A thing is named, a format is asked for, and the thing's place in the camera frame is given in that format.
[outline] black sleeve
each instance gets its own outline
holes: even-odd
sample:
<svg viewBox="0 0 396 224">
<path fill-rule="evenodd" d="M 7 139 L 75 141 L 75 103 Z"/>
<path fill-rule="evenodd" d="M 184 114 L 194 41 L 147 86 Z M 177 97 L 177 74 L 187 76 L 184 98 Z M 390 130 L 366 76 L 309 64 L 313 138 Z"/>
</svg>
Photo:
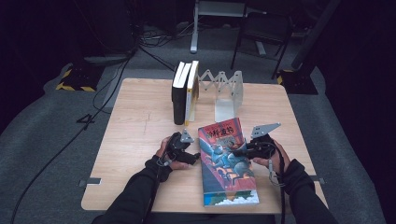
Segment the black sleeve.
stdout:
<svg viewBox="0 0 396 224">
<path fill-rule="evenodd" d="M 297 160 L 293 160 L 283 177 L 285 192 L 290 196 L 290 207 L 296 222 L 338 223 L 315 193 L 314 182 L 304 169 Z"/>
<path fill-rule="evenodd" d="M 160 167 L 157 160 L 158 157 L 153 156 L 146 161 L 146 168 L 130 178 L 124 191 L 110 205 L 100 223 L 142 223 L 152 193 L 158 188 L 157 174 L 160 172 L 159 179 L 163 182 L 172 172 L 169 166 Z"/>
</svg>

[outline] person's arm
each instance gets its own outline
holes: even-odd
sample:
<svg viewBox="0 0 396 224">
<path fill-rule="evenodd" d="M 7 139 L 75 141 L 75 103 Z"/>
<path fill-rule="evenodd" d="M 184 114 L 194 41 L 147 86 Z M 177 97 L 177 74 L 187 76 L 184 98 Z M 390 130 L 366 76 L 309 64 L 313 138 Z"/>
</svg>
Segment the person's arm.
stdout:
<svg viewBox="0 0 396 224">
<path fill-rule="evenodd" d="M 142 223 L 153 193 L 159 187 L 158 180 L 164 182 L 173 170 L 188 167 L 187 163 L 178 161 L 173 161 L 169 166 L 158 165 L 157 161 L 163 154 L 168 140 L 169 138 L 163 139 L 157 153 L 146 161 L 146 167 L 129 179 L 123 192 L 103 214 L 99 223 Z"/>
<path fill-rule="evenodd" d="M 285 149 L 275 141 L 285 162 L 283 183 L 285 192 L 289 194 L 291 211 L 297 223 L 337 223 L 332 213 L 324 205 L 323 201 L 315 193 L 315 185 L 305 168 L 297 161 L 290 161 Z M 280 173 L 279 153 L 271 157 L 274 171 Z M 254 162 L 268 168 L 269 161 L 263 158 L 254 158 Z"/>
</svg>

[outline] cable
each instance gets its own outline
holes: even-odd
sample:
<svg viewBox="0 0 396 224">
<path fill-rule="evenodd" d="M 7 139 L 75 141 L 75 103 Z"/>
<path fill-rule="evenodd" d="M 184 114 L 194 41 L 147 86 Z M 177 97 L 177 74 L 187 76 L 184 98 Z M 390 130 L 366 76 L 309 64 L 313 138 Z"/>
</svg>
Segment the cable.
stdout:
<svg viewBox="0 0 396 224">
<path fill-rule="evenodd" d="M 271 152 L 270 152 L 269 159 L 268 159 L 268 170 L 269 170 L 269 172 L 270 172 L 270 174 L 268 175 L 268 178 L 269 178 L 269 180 L 270 180 L 270 182 L 271 182 L 272 185 L 277 186 L 277 187 L 285 187 L 285 184 L 279 183 L 279 181 L 278 181 L 278 183 L 276 183 L 276 182 L 273 180 L 273 177 L 278 177 L 278 176 L 276 176 L 276 175 L 273 176 L 274 169 L 273 169 L 273 163 L 272 163 L 272 160 L 271 160 L 271 157 L 274 155 L 273 153 L 275 153 L 275 150 L 277 150 L 277 152 L 279 153 L 279 159 L 280 159 L 280 160 L 283 160 L 283 157 L 280 158 L 280 157 L 281 157 L 281 154 L 280 154 L 280 151 L 279 151 L 279 149 L 277 148 L 276 145 L 274 145 L 274 144 L 272 144 L 272 143 L 266 143 L 266 144 L 269 145 L 271 148 L 273 148 L 273 149 L 271 150 Z"/>
<path fill-rule="evenodd" d="M 279 169 L 280 169 L 280 174 L 278 177 L 278 182 L 280 186 L 280 200 L 282 202 L 282 217 L 280 219 L 280 223 L 284 224 L 285 223 L 285 214 L 286 214 L 286 203 L 285 203 L 285 184 L 283 183 L 283 174 L 285 173 L 285 160 L 283 159 L 282 153 L 280 152 L 280 149 L 276 147 L 276 151 L 279 154 Z"/>
<path fill-rule="evenodd" d="M 147 53 L 150 57 L 152 57 L 153 59 L 157 60 L 159 63 L 163 64 L 165 67 L 169 68 L 169 70 L 171 71 L 175 71 L 175 66 L 172 65 L 169 62 L 164 61 L 163 59 L 161 59 L 160 57 L 153 55 L 149 52 L 147 52 L 145 49 L 143 49 L 142 47 L 139 47 L 141 50 L 143 50 L 145 53 Z"/>
<path fill-rule="evenodd" d="M 93 66 L 110 66 L 110 65 L 114 65 L 117 63 L 124 63 L 126 62 L 130 57 L 132 57 L 134 55 L 134 52 L 128 55 L 125 55 L 125 57 L 122 58 L 118 58 L 118 59 L 108 59 L 108 60 L 93 60 L 90 57 L 85 57 L 84 60 L 87 63 L 92 64 Z"/>
<path fill-rule="evenodd" d="M 93 36 L 95 37 L 95 39 L 105 48 L 108 49 L 110 51 L 116 52 L 116 53 L 124 53 L 124 54 L 129 54 L 130 52 L 125 52 L 125 51 L 118 51 L 119 48 L 111 48 L 108 47 L 106 44 L 104 44 L 102 42 L 102 40 L 99 38 L 99 36 L 97 35 L 97 33 L 93 30 L 92 26 L 90 25 L 87 17 L 84 15 L 84 12 L 82 11 L 81 7 L 78 5 L 78 3 L 76 2 L 76 0 L 73 0 L 74 4 L 76 5 L 76 8 L 78 9 L 79 14 L 82 16 L 82 18 L 84 19 L 84 21 L 87 23 L 88 28 L 90 28 L 91 33 L 93 34 Z"/>
<path fill-rule="evenodd" d="M 145 216 L 143 218 L 143 221 L 142 221 L 143 224 L 146 224 L 146 221 L 148 220 L 149 214 L 151 213 L 152 206 L 154 205 L 155 196 L 157 195 L 157 190 L 158 190 L 158 187 L 160 186 L 160 182 L 161 182 L 160 181 L 160 176 L 162 175 L 162 172 L 163 172 L 162 168 L 164 166 L 169 165 L 170 162 L 172 162 L 172 161 L 163 162 L 163 160 L 166 160 L 166 155 L 168 155 L 168 152 L 167 152 L 166 149 L 169 147 L 169 144 L 170 144 L 170 141 L 168 141 L 168 143 L 167 143 L 167 145 L 165 147 L 165 150 L 163 151 L 163 154 L 157 160 L 157 164 L 159 165 L 158 166 L 158 172 L 157 172 L 157 178 L 156 178 L 156 181 L 155 181 L 154 189 L 151 190 L 151 199 L 150 199 L 146 214 L 145 214 Z"/>
<path fill-rule="evenodd" d="M 21 204 L 21 201 L 24 197 L 24 195 L 26 194 L 26 192 L 29 190 L 30 187 L 32 187 L 32 185 L 35 183 L 35 181 L 38 179 L 38 177 L 46 170 L 46 168 L 62 153 L 64 152 L 65 149 L 67 149 L 67 147 L 72 144 L 74 142 L 74 140 L 76 140 L 76 138 L 84 131 L 86 130 L 86 128 L 88 127 L 88 125 L 93 121 L 94 118 L 96 118 L 96 116 L 102 111 L 102 109 L 107 105 L 107 103 L 109 102 L 109 100 L 111 99 L 111 97 L 113 96 L 113 94 L 115 93 L 117 86 L 120 83 L 121 77 L 122 77 L 122 73 L 125 69 L 126 64 L 131 60 L 131 58 L 128 59 L 128 61 L 123 65 L 121 73 L 120 73 L 120 77 L 119 80 L 116 84 L 116 88 L 113 90 L 113 92 L 111 92 L 111 95 L 108 97 L 108 99 L 106 100 L 106 102 L 102 105 L 102 107 L 96 111 L 96 113 L 87 121 L 87 123 L 69 140 L 69 142 L 67 142 L 62 148 L 61 150 L 58 151 L 58 153 L 55 154 L 55 156 L 53 156 L 45 165 L 43 168 L 41 168 L 41 170 L 35 175 L 35 177 L 30 181 L 30 183 L 28 184 L 28 186 L 24 189 L 23 193 L 21 194 L 20 198 L 17 201 L 17 204 L 14 207 L 14 211 L 12 212 L 12 217 L 11 217 L 11 221 L 10 224 L 14 223 L 15 220 L 15 216 L 17 215 L 18 212 L 18 208 Z"/>
<path fill-rule="evenodd" d="M 119 66 L 119 68 L 117 68 L 116 75 L 115 75 L 113 78 L 111 78 L 111 79 L 106 83 L 106 85 L 105 85 L 104 87 L 102 87 L 102 88 L 95 94 L 95 96 L 93 97 L 93 100 L 92 100 L 92 105 L 93 105 L 93 107 L 94 107 L 95 109 L 97 109 L 97 110 L 102 111 L 102 112 L 105 113 L 105 114 L 111 114 L 111 112 L 107 112 L 107 111 L 105 111 L 105 110 L 103 110 L 103 109 L 97 107 L 97 106 L 95 105 L 95 99 L 96 99 L 96 97 L 98 96 L 99 92 L 101 92 L 102 90 L 104 90 L 105 87 L 108 86 L 108 85 L 117 77 L 118 72 L 119 72 L 119 70 L 120 70 L 121 67 L 122 67 L 122 64 Z"/>
<path fill-rule="evenodd" d="M 193 25 L 194 25 L 194 23 L 190 23 L 188 26 L 186 26 L 180 32 L 178 32 L 176 37 L 169 36 L 169 35 L 157 35 L 156 31 L 146 31 L 145 34 L 142 34 L 142 36 L 140 38 L 140 45 L 144 46 L 144 47 L 148 47 L 148 48 L 162 47 L 172 40 L 179 40 L 186 35 L 192 35 L 192 32 L 187 33 L 187 34 L 183 34 L 183 33 L 188 31 L 189 28 L 191 28 Z M 152 39 L 156 39 L 157 42 L 154 44 L 150 44 L 148 42 L 148 40 L 152 40 Z"/>
</svg>

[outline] black cable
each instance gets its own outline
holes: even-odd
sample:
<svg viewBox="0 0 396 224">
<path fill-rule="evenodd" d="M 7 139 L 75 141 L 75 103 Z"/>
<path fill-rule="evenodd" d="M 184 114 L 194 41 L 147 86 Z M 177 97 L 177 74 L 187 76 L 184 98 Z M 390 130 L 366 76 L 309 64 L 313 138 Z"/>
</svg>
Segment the black cable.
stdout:
<svg viewBox="0 0 396 224">
<path fill-rule="evenodd" d="M 107 103 L 109 102 L 109 100 L 111 99 L 111 97 L 113 96 L 113 94 L 115 93 L 117 86 L 120 83 L 121 77 L 122 77 L 122 73 L 125 69 L 126 64 L 131 60 L 131 58 L 128 59 L 128 61 L 124 64 L 124 66 L 122 67 L 121 73 L 120 73 L 120 77 L 119 80 L 116 84 L 116 88 L 114 88 L 113 92 L 111 92 L 111 95 L 108 97 L 108 99 L 106 100 L 106 102 L 102 105 L 102 107 L 96 111 L 96 113 L 87 121 L 87 123 L 69 140 L 69 142 L 67 142 L 61 150 L 58 151 L 58 153 L 55 154 L 55 156 L 53 156 L 45 165 L 43 168 L 41 168 L 41 170 L 35 175 L 35 177 L 30 181 L 30 183 L 28 184 L 28 186 L 24 189 L 23 193 L 21 194 L 20 198 L 17 201 L 17 204 L 14 207 L 14 211 L 12 212 L 12 217 L 11 217 L 11 221 L 10 223 L 13 224 L 14 220 L 15 220 L 15 216 L 17 214 L 18 208 L 21 204 L 21 201 L 24 197 L 24 195 L 26 194 L 26 192 L 29 190 L 30 187 L 32 187 L 32 185 L 35 183 L 35 181 L 38 179 L 38 177 L 45 171 L 45 169 L 65 150 L 67 149 L 67 147 L 72 144 L 74 142 L 74 140 L 76 140 L 76 138 L 84 131 L 86 130 L 86 128 L 88 127 L 88 125 L 93 121 L 94 118 L 96 118 L 96 116 L 102 111 L 102 109 L 107 105 Z"/>
<path fill-rule="evenodd" d="M 84 60 L 85 60 L 87 63 L 92 64 L 92 66 L 110 66 L 110 65 L 117 64 L 117 63 L 124 63 L 124 62 L 126 62 L 130 57 L 132 57 L 133 55 L 134 55 L 134 53 L 131 53 L 131 54 L 126 55 L 126 56 L 123 57 L 123 58 L 111 59 L 111 60 L 105 60 L 105 61 L 98 61 L 98 62 L 89 61 L 89 60 L 87 60 L 86 58 L 84 58 Z"/>
<path fill-rule="evenodd" d="M 140 48 L 141 50 L 143 50 L 145 53 L 147 53 L 151 58 L 157 60 L 159 63 L 163 64 L 165 67 L 169 68 L 169 70 L 175 71 L 175 66 L 174 66 L 174 65 L 172 65 L 172 64 L 170 64 L 170 63 L 168 63 L 168 62 L 166 62 L 166 61 L 163 61 L 163 59 L 161 59 L 160 57 L 158 57 L 158 56 L 156 56 L 156 55 L 153 55 L 153 54 L 147 52 L 147 51 L 146 51 L 145 49 L 143 49 L 142 47 L 139 47 L 139 48 Z"/>
<path fill-rule="evenodd" d="M 118 72 L 119 72 L 119 70 L 120 70 L 121 67 L 122 67 L 122 64 L 120 64 L 119 68 L 117 68 L 116 75 L 115 75 L 113 78 L 111 78 L 111 79 L 106 83 L 106 85 L 105 85 L 104 87 L 102 87 L 102 88 L 95 94 L 95 96 L 93 97 L 93 100 L 92 100 L 92 105 L 93 105 L 93 107 L 94 107 L 95 109 L 97 109 L 97 110 L 102 111 L 102 112 L 105 113 L 105 114 L 111 114 L 111 112 L 107 112 L 107 111 L 105 111 L 105 110 L 103 110 L 103 109 L 97 107 L 97 106 L 95 105 L 95 99 L 96 99 L 96 97 L 99 95 L 99 93 L 100 93 L 102 90 L 104 90 L 105 87 L 108 86 L 108 85 L 117 77 Z"/>
<path fill-rule="evenodd" d="M 155 179 L 155 184 L 153 186 L 153 189 L 151 190 L 151 199 L 149 201 L 148 209 L 142 221 L 143 224 L 145 224 L 146 221 L 148 220 L 149 214 L 151 213 L 152 210 L 152 206 L 154 205 L 155 196 L 157 195 L 158 188 L 160 187 L 161 174 L 162 174 L 162 167 L 158 166 L 157 178 Z"/>
<path fill-rule="evenodd" d="M 279 182 L 279 186 L 280 186 L 280 200 L 282 202 L 282 215 L 281 215 L 281 219 L 280 219 L 280 223 L 284 224 L 285 223 L 285 214 L 286 214 L 286 203 L 285 203 L 285 185 L 283 183 L 283 174 L 285 174 L 285 160 L 283 159 L 282 153 L 280 152 L 280 149 L 274 145 L 276 147 L 276 151 L 279 154 L 279 169 L 280 169 L 280 174 L 278 177 L 278 182 Z"/>
<path fill-rule="evenodd" d="M 76 8 L 78 9 L 79 14 L 82 16 L 82 18 L 84 19 L 84 21 L 87 23 L 88 28 L 90 28 L 90 31 L 92 33 L 92 35 L 95 37 L 95 39 L 99 42 L 99 44 L 101 44 L 105 49 L 108 49 L 110 51 L 116 52 L 116 53 L 123 53 L 123 54 L 130 54 L 130 52 L 125 52 L 125 51 L 118 51 L 119 48 L 111 48 L 108 47 L 106 44 L 104 44 L 102 42 L 102 40 L 99 38 L 99 36 L 97 35 L 97 33 L 93 30 L 92 26 L 90 25 L 87 17 L 84 15 L 84 12 L 81 10 L 81 7 L 78 5 L 78 3 L 76 2 L 76 0 L 73 0 Z"/>
<path fill-rule="evenodd" d="M 146 31 L 145 33 L 142 34 L 139 42 L 141 46 L 147 47 L 147 48 L 155 48 L 155 47 L 162 47 L 169 43 L 170 41 L 173 40 L 179 40 L 186 35 L 192 35 L 192 33 L 189 34 L 183 34 L 184 32 L 187 32 L 193 28 L 193 23 L 189 24 L 187 27 L 181 29 L 181 31 L 177 31 L 178 34 L 176 36 L 169 36 L 169 35 L 157 35 L 157 31 Z M 148 39 L 156 39 L 157 42 L 150 44 L 148 43 Z"/>
</svg>

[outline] colorful book cover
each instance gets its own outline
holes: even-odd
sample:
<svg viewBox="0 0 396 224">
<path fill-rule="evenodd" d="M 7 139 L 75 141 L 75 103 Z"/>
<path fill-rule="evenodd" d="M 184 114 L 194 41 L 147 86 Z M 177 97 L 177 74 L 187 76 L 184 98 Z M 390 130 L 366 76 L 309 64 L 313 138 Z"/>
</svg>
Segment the colorful book cover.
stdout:
<svg viewBox="0 0 396 224">
<path fill-rule="evenodd" d="M 232 153 L 246 147 L 239 118 L 199 128 L 198 136 L 204 206 L 259 203 L 250 160 Z"/>
</svg>

